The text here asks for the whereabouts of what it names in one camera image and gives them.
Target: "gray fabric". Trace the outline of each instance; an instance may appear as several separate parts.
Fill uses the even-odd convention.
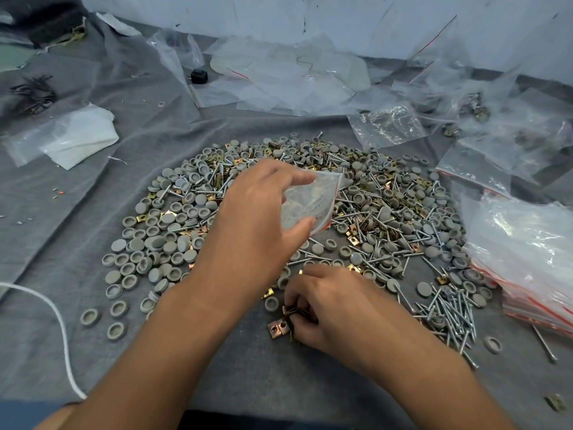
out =
[[[90,97],[118,116],[121,143],[68,172],[47,158],[15,170],[4,152],[0,153],[2,214],[6,215],[0,220],[4,243],[0,277],[10,281],[19,277],[18,283],[42,292],[57,304],[68,329],[74,374],[85,391],[93,388],[144,322],[138,306],[151,289],[147,280],[122,296],[131,306],[125,317],[127,336],[118,343],[106,339],[105,331],[112,322],[110,301],[104,296],[104,276],[109,270],[100,260],[110,251],[111,242],[119,238],[121,219],[133,215],[135,203],[147,193],[145,187],[164,167],[173,167],[212,143],[223,144],[230,139],[256,142],[291,131],[302,138],[323,131],[328,141],[358,146],[345,117],[226,117],[188,125],[185,105],[176,98],[179,89],[172,89],[175,80],[153,53],[145,52],[143,43],[139,46],[138,41],[117,38],[109,30],[91,35],[89,43],[78,47],[79,60],[83,57],[90,64],[101,64],[95,77],[87,76],[83,86],[79,81],[77,92],[82,95],[80,100]],[[67,69],[56,57],[63,56],[48,55],[29,69],[35,73]],[[76,63],[71,58],[67,61]],[[77,78],[73,67],[69,69],[68,75]],[[131,79],[132,72],[142,71],[149,77]],[[59,81],[63,87],[65,78]],[[169,104],[158,112],[156,104],[149,108],[139,102],[144,99]],[[70,93],[62,105],[72,106],[73,102],[78,98]],[[216,109],[209,111],[216,116]],[[435,165],[448,146],[447,139],[420,139],[389,148],[387,153],[408,152]],[[108,155],[128,164],[108,160]],[[66,195],[52,200],[53,187],[66,191]],[[18,219],[24,224],[16,225]],[[323,241],[327,233],[330,231],[317,238]],[[403,281],[411,302],[419,299],[414,286],[430,278],[430,269],[421,260],[412,259]],[[520,428],[569,429],[570,417],[553,412],[543,396],[559,393],[573,404],[571,344],[546,334],[560,359],[558,365],[550,365],[531,329],[502,314],[498,297],[496,294],[486,309],[476,310],[475,317],[479,336],[498,338],[504,352],[494,356],[480,342],[472,345],[470,355],[481,367],[477,377]],[[86,329],[78,318],[88,307],[98,308],[103,317]],[[262,304],[248,312],[214,357],[190,407],[361,429],[414,428],[398,404],[368,380],[330,357],[291,344],[287,338],[270,340],[267,323],[276,317],[265,312]],[[45,304],[21,292],[6,295],[0,304],[0,345],[0,396],[76,400],[65,376],[60,329]]]

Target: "white cord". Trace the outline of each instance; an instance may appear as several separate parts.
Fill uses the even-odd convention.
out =
[[[50,299],[48,299],[45,295],[40,294],[39,292],[34,291],[33,289],[22,287],[21,285],[15,285],[15,284],[9,284],[6,282],[0,282],[0,287],[19,289],[20,291],[30,293],[33,296],[39,297],[40,299],[45,301],[49,305],[49,307],[52,308],[52,310],[56,314],[56,318],[58,318],[58,322],[60,323],[60,329],[62,331],[62,339],[64,340],[64,361],[66,364],[66,373],[68,375],[68,380],[70,382],[70,385],[72,386],[72,389],[77,394],[77,396],[79,398],[81,398],[82,400],[85,400],[87,398],[87,395],[84,394],[82,392],[82,390],[77,386],[76,381],[75,381],[73,374],[72,374],[72,365],[70,364],[70,351],[68,348],[68,334],[66,333],[66,326],[64,324],[64,319],[62,318],[62,315],[61,315],[60,311],[58,311],[58,308],[56,307],[54,302],[52,302]]]

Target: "white wall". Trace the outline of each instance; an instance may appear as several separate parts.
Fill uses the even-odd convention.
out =
[[[339,50],[405,59],[458,15],[476,67],[573,85],[573,0],[83,0],[91,11],[210,36],[295,43],[326,34]]]

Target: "right hand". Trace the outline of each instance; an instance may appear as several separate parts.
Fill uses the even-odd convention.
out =
[[[298,341],[386,388],[396,376],[403,378],[403,371],[419,374],[423,366],[429,376],[448,361],[462,360],[386,291],[343,267],[306,266],[290,280],[285,305],[307,309],[318,319],[314,324],[298,314],[290,317]]]

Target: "hand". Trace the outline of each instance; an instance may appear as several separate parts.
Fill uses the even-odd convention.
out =
[[[244,297],[247,306],[260,299],[315,222],[305,217],[283,230],[283,192],[314,179],[311,172],[266,158],[241,172],[221,202],[191,277],[231,285],[226,292]]]
[[[418,375],[420,367],[439,374],[440,365],[450,360],[465,365],[386,291],[345,268],[306,266],[290,280],[285,305],[305,308],[318,320],[314,324],[301,315],[291,316],[298,341],[387,389],[404,371],[415,368]]]

